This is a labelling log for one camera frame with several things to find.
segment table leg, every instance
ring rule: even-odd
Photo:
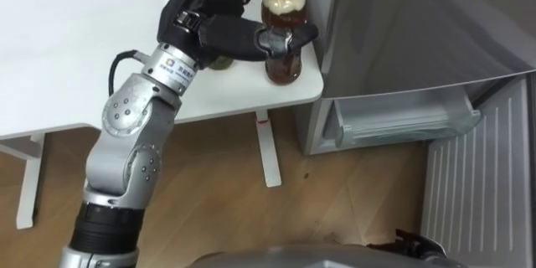
[[[35,200],[39,186],[44,134],[0,141],[0,151],[26,160],[17,211],[17,229],[34,226]]]
[[[257,111],[257,134],[259,135],[260,157],[265,173],[266,186],[273,188],[281,185],[281,174],[277,162],[274,133],[271,130],[268,111]]]

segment plastic bottle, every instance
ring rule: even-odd
[[[262,0],[262,22],[270,27],[292,30],[306,22],[306,0]],[[302,72],[302,52],[266,61],[266,73],[277,84],[290,84]]]

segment brown liquid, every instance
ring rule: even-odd
[[[300,11],[276,15],[266,6],[262,6],[262,22],[269,27],[293,29],[300,27],[306,22],[305,7]],[[290,84],[300,76],[302,72],[302,52],[296,51],[283,59],[268,59],[266,61],[266,73],[270,80],[276,84]]]

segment refrigerator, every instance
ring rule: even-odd
[[[307,0],[325,88],[302,150],[430,142],[421,235],[534,267],[536,0]]]
[[[304,153],[453,137],[474,100],[536,68],[536,0],[307,0],[325,89],[296,108]]]

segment refrigerator door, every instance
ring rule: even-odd
[[[324,98],[461,85],[536,69],[536,0],[307,3],[310,19],[322,27],[315,46]]]
[[[472,131],[429,148],[420,234],[469,266],[533,267],[527,88],[517,78],[478,108]]]

